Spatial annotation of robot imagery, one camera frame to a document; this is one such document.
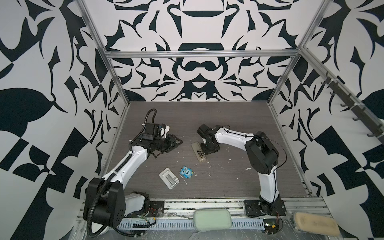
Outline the white remote control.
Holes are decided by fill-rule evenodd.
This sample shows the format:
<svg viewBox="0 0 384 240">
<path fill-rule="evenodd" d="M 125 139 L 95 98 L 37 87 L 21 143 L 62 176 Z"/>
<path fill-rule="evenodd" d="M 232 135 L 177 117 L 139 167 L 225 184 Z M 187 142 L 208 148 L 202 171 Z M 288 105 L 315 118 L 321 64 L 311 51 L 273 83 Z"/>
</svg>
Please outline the white remote control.
<svg viewBox="0 0 384 240">
<path fill-rule="evenodd" d="M 207 160 L 206 155 L 203 153 L 201 144 L 199 142 L 194 142 L 191 144 L 191 146 L 199 162 L 203 162 Z"/>
</svg>

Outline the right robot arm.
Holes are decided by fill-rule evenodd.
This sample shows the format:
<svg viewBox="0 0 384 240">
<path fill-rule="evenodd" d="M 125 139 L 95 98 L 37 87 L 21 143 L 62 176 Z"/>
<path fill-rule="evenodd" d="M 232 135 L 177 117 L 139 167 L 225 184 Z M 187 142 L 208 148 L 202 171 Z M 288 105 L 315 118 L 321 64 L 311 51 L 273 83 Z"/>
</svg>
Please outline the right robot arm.
<svg viewBox="0 0 384 240">
<path fill-rule="evenodd" d="M 277 216 L 285 214 L 285 205 L 277 185 L 279 152 L 264 132 L 246 134 L 230 130 L 229 127 L 210 128 L 201 125 L 197 133 L 203 139 L 200 144 L 203 155 L 219 151 L 221 144 L 241 149 L 247 153 L 252 168 L 258 173 L 260 196 L 258 201 L 245 200 L 246 215 L 250 218 L 259 216 Z"/>
</svg>

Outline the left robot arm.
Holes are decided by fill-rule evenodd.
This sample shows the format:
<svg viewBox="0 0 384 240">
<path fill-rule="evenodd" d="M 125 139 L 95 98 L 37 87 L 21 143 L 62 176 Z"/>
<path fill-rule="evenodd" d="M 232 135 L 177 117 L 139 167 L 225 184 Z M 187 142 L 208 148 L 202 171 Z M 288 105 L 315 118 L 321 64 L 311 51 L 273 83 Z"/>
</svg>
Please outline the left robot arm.
<svg viewBox="0 0 384 240">
<path fill-rule="evenodd" d="M 139 166 L 155 152 L 169 153 L 183 143 L 169 134 L 169 130 L 164 124 L 144 124 L 141 132 L 130 141 L 123 159 L 103 177 L 90 181 L 83 213 L 89 235 L 98 234 L 92 229 L 94 225 L 100 225 L 100 231 L 117 227 L 126 215 L 147 210 L 148 195 L 134 192 L 126 196 L 125 187 Z"/>
</svg>

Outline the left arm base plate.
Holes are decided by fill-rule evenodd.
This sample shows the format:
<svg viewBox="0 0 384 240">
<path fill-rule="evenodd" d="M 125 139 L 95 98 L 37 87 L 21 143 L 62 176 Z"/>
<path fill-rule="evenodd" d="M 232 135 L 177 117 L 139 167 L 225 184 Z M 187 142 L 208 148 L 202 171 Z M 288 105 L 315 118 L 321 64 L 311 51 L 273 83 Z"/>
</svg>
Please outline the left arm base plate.
<svg viewBox="0 0 384 240">
<path fill-rule="evenodd" d="M 125 217 L 136 218 L 144 214 L 148 214 L 148 216 L 156 216 L 158 213 L 163 211 L 164 206 L 164 201 L 146 201 L 139 211 L 126 214 Z"/>
</svg>

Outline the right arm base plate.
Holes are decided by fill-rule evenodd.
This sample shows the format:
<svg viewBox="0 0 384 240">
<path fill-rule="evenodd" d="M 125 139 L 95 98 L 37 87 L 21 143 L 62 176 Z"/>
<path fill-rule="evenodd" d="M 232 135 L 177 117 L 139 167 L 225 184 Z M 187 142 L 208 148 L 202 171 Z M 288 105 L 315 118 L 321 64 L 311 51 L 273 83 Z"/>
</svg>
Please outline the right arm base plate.
<svg viewBox="0 0 384 240">
<path fill-rule="evenodd" d="M 244 201 L 246 216 L 249 218 L 257 218 L 261 216 L 285 216 L 286 206 L 281 199 L 269 203 L 261 200 L 245 200 Z"/>
</svg>

